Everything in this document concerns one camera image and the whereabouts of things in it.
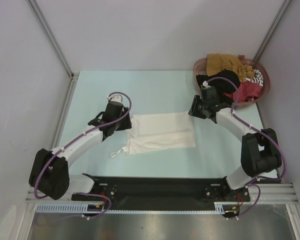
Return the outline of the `black tank top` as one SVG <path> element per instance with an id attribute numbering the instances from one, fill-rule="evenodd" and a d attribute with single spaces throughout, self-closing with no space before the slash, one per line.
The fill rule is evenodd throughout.
<path id="1" fill-rule="evenodd" d="M 238 75 L 231 70 L 222 70 L 211 76 L 199 74 L 195 79 L 200 88 L 204 86 L 204 82 L 207 82 L 208 86 L 214 87 L 220 101 L 229 105 L 234 101 L 232 98 L 225 96 L 224 93 L 232 94 L 241 85 Z"/>

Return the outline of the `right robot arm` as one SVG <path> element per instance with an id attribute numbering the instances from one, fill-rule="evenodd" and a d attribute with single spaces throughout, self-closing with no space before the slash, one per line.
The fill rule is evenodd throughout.
<path id="1" fill-rule="evenodd" d="M 188 114 L 200 119 L 210 119 L 241 142 L 240 166 L 222 179 L 221 195 L 248 186 L 256 181 L 279 181 L 280 178 L 263 176 L 280 168 L 283 164 L 276 132 L 271 129 L 257 129 L 241 119 L 233 106 L 222 102 L 215 87 L 203 87 L 195 95 Z"/>

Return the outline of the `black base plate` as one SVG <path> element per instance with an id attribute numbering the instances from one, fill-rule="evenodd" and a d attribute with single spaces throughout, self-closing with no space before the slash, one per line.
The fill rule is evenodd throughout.
<path id="1" fill-rule="evenodd" d="M 106 196 L 112 210 L 208 211 L 216 202 L 249 202 L 246 188 L 231 190 L 225 178 L 158 178 L 93 176 L 89 195 L 73 194 L 72 201 L 93 202 Z"/>

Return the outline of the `white tank top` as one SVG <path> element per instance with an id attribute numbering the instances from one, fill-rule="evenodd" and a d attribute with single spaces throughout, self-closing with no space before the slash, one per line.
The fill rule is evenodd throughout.
<path id="1" fill-rule="evenodd" d="M 135 114 L 131 123 L 132 128 L 126 131 L 126 145 L 112 152 L 111 158 L 121 152 L 125 155 L 136 155 L 196 147 L 193 122 L 186 111 Z"/>

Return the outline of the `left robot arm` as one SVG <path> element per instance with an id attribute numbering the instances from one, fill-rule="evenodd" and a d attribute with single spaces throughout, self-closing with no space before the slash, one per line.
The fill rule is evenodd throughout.
<path id="1" fill-rule="evenodd" d="M 84 153 L 116 131 L 131 129 L 130 110 L 130 106 L 109 101 L 106 109 L 90 120 L 74 139 L 51 150 L 40 149 L 28 181 L 35 198 L 59 200 L 65 194 L 89 194 L 96 179 L 86 173 L 71 175 L 69 169 Z"/>

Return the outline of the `pink laundry basket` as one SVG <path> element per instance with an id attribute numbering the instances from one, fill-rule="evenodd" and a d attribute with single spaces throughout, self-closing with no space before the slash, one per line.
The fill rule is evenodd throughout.
<path id="1" fill-rule="evenodd" d="M 257 61 L 244 55 L 210 53 L 193 66 L 193 77 L 199 88 L 213 77 L 229 78 L 237 90 L 228 82 L 216 79 L 210 84 L 219 89 L 221 97 L 246 108 L 263 99 L 270 91 L 271 82 L 266 69 Z"/>

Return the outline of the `mustard tank top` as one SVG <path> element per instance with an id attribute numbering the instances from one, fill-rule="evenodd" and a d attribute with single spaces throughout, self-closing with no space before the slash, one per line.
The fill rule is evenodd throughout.
<path id="1" fill-rule="evenodd" d="M 207 55 L 206 73 L 213 76 L 223 70 L 229 70 L 238 76 L 241 83 L 252 79 L 255 71 L 251 65 L 243 64 L 240 59 L 232 54 L 210 53 Z"/>

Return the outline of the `striped tank top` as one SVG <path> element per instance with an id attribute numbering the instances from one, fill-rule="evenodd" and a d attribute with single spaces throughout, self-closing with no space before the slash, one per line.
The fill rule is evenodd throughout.
<path id="1" fill-rule="evenodd" d="M 246 77 L 245 81 L 258 84 L 261 88 L 264 86 L 264 77 L 258 69 L 254 70 L 254 76 L 252 78 Z"/>

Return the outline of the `red tank top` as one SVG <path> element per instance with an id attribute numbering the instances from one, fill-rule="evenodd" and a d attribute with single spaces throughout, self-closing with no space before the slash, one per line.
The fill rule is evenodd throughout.
<path id="1" fill-rule="evenodd" d="M 261 96 L 262 87 L 254 82 L 245 81 L 233 93 L 224 93 L 225 96 L 231 98 L 237 103 L 245 103 L 254 101 Z"/>

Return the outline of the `aluminium frame rail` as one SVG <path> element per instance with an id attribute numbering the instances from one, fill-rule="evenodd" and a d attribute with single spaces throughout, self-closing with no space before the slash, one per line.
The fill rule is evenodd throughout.
<path id="1" fill-rule="evenodd" d="M 297 198 L 295 189 L 292 185 L 292 183 L 289 184 L 279 184 L 279 183 L 269 183 L 269 184 L 257 184 L 260 188 L 256 186 L 249 186 L 248 189 L 245 191 L 249 194 L 248 201 L 249 204 L 252 204 L 256 201 L 258 195 L 258 201 L 257 204 L 263 204 L 263 205 L 272 205 L 272 204 L 299 204 L 299 200 Z M 65 196 L 63 196 L 61 199 L 56 200 L 58 203 L 70 203 L 73 202 L 71 200 L 71 194 L 66 193 Z M 53 202 L 54 200 L 50 197 L 43 198 L 43 199 L 37 199 L 34 196 L 33 188 L 31 187 L 27 193 L 27 196 L 25 198 L 25 202 Z"/>

